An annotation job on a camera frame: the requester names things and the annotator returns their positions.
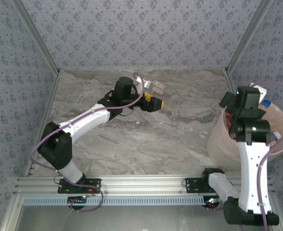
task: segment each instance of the marble surface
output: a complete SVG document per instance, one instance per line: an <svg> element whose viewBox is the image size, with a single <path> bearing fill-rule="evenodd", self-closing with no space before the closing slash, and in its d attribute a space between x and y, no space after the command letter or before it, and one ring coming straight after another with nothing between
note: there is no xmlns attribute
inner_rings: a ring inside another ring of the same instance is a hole
<svg viewBox="0 0 283 231"><path fill-rule="evenodd" d="M137 108L92 129L73 146L76 165L86 175L199 174L214 167L206 142L227 91L222 70L62 71L49 120L64 122L88 110L134 71L166 85L164 95L157 95L165 107L154 113ZM37 167L35 175L52 172Z"/></svg>

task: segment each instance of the wall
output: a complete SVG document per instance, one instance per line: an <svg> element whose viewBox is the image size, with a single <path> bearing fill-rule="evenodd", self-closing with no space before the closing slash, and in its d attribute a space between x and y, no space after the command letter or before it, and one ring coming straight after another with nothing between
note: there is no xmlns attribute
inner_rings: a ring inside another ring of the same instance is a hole
<svg viewBox="0 0 283 231"><path fill-rule="evenodd" d="M259 0L23 0L59 68L225 67Z"/></svg>
<svg viewBox="0 0 283 231"><path fill-rule="evenodd" d="M232 73L235 85L283 83L283 0L274 1ZM267 98L283 110L283 87L269 87ZM269 175L283 207L283 155L269 163Z"/></svg>
<svg viewBox="0 0 283 231"><path fill-rule="evenodd" d="M53 73L9 0L0 1L0 222L34 144Z"/></svg>

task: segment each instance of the blue floral wallpaper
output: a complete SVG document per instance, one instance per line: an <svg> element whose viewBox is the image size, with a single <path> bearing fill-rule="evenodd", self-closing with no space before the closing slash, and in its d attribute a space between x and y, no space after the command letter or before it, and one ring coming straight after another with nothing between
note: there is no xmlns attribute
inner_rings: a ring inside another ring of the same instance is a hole
<svg viewBox="0 0 283 231"><path fill-rule="evenodd" d="M259 0L23 0L59 68L225 67Z"/></svg>
<svg viewBox="0 0 283 231"><path fill-rule="evenodd" d="M283 83L283 0L275 0L232 73L236 85L260 81ZM264 85L267 98L283 110L283 87ZM283 155L269 163L269 175L283 206Z"/></svg>
<svg viewBox="0 0 283 231"><path fill-rule="evenodd" d="M0 0L0 222L22 176L53 83L10 0Z"/></svg>

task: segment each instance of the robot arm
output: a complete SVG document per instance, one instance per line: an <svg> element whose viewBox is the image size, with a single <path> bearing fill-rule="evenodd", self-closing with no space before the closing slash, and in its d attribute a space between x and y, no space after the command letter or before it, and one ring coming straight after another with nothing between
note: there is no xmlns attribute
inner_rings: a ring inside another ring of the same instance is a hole
<svg viewBox="0 0 283 231"><path fill-rule="evenodd" d="M261 118L258 109L266 90L260 87L239 87L236 95L226 93L220 106L232 115L230 137L237 141L241 156L241 192L227 180L225 174L208 174L209 186L224 202L224 217L229 224L263 225L258 199L257 171L261 159L269 151L271 128ZM260 189L268 225L278 225L279 217L272 213L267 189L267 161L262 166Z"/></svg>
<svg viewBox="0 0 283 231"><path fill-rule="evenodd" d="M109 91L88 111L58 125L54 122L48 123L41 139L59 127L69 126L47 139L38 148L38 152L69 181L82 184L85 176L72 160L72 144L94 127L106 123L121 114L123 109L117 107L128 105L138 97L137 87L133 84L133 81L127 77L119 78L114 90ZM155 112L163 106L164 101L144 93L140 100L129 108L140 107L143 111Z"/></svg>

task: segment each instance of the patterned wallpaper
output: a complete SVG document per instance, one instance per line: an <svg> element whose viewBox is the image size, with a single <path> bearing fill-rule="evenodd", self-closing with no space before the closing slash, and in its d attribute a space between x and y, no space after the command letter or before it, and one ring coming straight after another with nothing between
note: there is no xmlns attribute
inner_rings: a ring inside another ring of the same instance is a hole
<svg viewBox="0 0 283 231"><path fill-rule="evenodd" d="M283 83L283 0L275 0L232 73L236 85L252 81ZM283 110L283 87L269 87L267 98ZM269 175L283 206L283 155L269 163Z"/></svg>
<svg viewBox="0 0 283 231"><path fill-rule="evenodd" d="M259 0L23 0L59 68L225 67Z"/></svg>
<svg viewBox="0 0 283 231"><path fill-rule="evenodd" d="M0 222L15 177L22 176L53 73L10 0L0 1Z"/></svg>

